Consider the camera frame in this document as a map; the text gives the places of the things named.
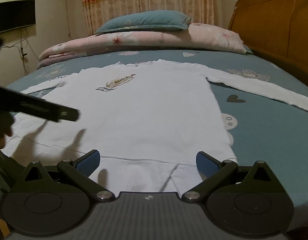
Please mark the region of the person's left hand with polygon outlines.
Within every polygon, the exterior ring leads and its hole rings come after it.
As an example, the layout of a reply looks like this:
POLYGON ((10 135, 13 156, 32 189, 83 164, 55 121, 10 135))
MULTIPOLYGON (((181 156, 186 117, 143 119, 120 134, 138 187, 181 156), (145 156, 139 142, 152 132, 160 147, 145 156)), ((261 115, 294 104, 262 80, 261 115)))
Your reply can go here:
POLYGON ((6 138, 13 135, 14 117, 10 112, 0 112, 0 150, 6 145, 6 138))

